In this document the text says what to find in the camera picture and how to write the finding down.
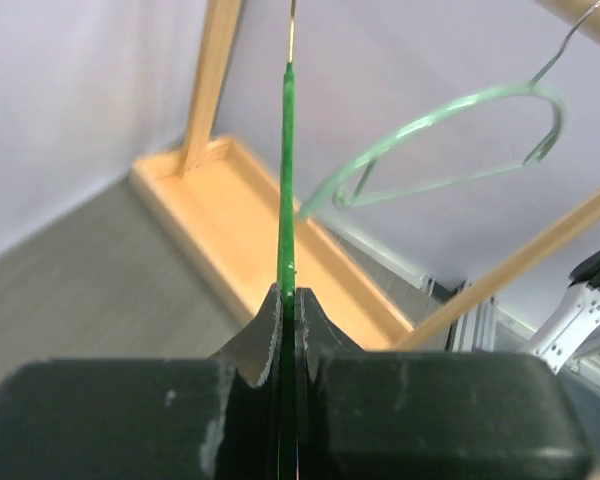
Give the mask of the bright green clothes hanger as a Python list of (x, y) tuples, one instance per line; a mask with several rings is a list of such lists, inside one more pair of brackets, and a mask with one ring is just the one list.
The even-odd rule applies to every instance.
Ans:
[(295, 75), (293, 68), (296, 3), (290, 3), (287, 62), (283, 77), (280, 202), (277, 249), (277, 282), (281, 291), (282, 327), (279, 360), (280, 430), (278, 477), (297, 477), (297, 419), (295, 374), (295, 220), (293, 157)]

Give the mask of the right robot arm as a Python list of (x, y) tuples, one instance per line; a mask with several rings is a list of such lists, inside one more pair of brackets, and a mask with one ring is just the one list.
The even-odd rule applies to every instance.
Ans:
[(558, 373), (600, 327), (600, 250), (569, 275), (562, 300), (521, 351), (543, 360)]

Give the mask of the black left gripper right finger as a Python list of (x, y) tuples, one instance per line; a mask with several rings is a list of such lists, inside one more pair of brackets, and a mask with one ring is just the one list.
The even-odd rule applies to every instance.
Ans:
[(559, 380), (516, 353), (366, 351), (295, 295), (303, 479), (583, 479), (593, 455)]

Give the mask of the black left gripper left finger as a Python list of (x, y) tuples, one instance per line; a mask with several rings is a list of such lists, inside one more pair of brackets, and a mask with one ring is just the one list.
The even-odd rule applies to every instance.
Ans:
[(206, 359), (50, 359), (0, 383), (0, 479), (273, 479), (282, 299)]

